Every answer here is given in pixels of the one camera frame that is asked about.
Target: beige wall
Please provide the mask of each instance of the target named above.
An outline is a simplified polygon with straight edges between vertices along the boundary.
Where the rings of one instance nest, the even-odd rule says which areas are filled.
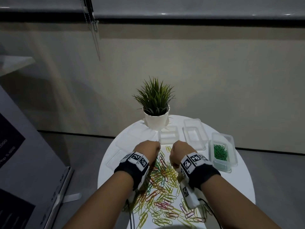
[[[0,24],[0,53],[36,64],[0,84],[37,129],[116,136],[143,118],[143,79],[175,86],[171,113],[200,118],[237,147],[305,153],[305,29]]]

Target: fist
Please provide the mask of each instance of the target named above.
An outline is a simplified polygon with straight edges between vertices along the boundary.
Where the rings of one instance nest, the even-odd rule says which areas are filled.
[[[160,142],[146,140],[139,143],[135,147],[134,152],[144,154],[149,161],[149,165],[151,165],[154,162],[154,160],[157,158],[160,149],[161,149]]]
[[[173,144],[172,150],[170,151],[170,162],[174,167],[180,165],[181,160],[184,158],[185,155],[197,152],[190,146],[188,143],[183,141],[176,141]]]

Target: round white table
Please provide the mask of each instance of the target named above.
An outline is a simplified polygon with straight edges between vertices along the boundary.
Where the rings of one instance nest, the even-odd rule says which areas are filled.
[[[188,117],[179,116],[179,115],[169,115],[169,123],[168,125],[175,125],[179,129],[179,136],[181,141],[185,141],[185,137],[182,131],[182,127],[184,127],[184,119],[189,119]],[[207,135],[209,138],[211,138],[213,132],[217,132],[215,129],[211,128],[210,126],[202,123]],[[150,140],[157,140],[157,133],[153,138],[145,138],[145,135],[149,134],[149,137],[151,137],[151,133],[145,133],[148,129],[147,126],[144,123],[144,120],[140,120],[127,128],[125,128],[110,144],[108,147],[100,169],[98,173],[98,184],[97,188],[99,188],[105,181],[107,181],[113,174],[113,170],[109,168],[109,165],[107,166],[107,163],[112,159],[112,157],[120,150],[117,147],[117,142],[119,140],[122,141],[124,139],[123,137],[128,136],[128,132],[132,132],[134,136],[141,138],[142,141],[150,139]],[[208,157],[208,149],[200,151],[200,153],[203,153],[206,157]],[[232,167],[231,173],[225,173],[220,172],[221,176],[224,177],[231,185],[233,185],[236,189],[238,189],[242,194],[244,194],[251,202],[255,204],[255,194],[254,194],[254,188],[252,179],[250,176],[250,173],[247,169],[247,166],[245,162],[243,161],[242,157],[236,151],[237,160],[238,160],[238,166]]]

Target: white shelf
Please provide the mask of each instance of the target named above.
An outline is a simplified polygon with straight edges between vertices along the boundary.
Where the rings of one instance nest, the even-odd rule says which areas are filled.
[[[0,55],[0,76],[34,63],[32,57]]]

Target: gray floor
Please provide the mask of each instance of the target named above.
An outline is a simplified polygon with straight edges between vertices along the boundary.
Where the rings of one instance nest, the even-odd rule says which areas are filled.
[[[101,160],[112,139],[42,133],[74,175],[53,229],[60,229],[97,188]],[[256,204],[281,228],[305,228],[305,156],[239,150],[252,177]]]

